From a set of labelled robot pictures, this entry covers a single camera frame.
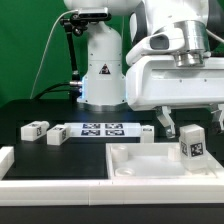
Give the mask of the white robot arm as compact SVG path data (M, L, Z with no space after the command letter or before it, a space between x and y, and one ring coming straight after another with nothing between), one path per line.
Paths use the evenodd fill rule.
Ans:
M224 34L218 0L64 0L76 35L89 33L80 104L154 110L175 136L172 109L209 107L224 131Z

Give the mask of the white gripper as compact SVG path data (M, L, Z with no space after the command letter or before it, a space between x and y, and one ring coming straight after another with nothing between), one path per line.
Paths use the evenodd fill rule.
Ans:
M158 107L156 117L168 138L175 137L171 108L211 104L212 130L223 133L224 59L206 59L204 67L177 67L171 55L145 56L126 73L126 97L135 111Z

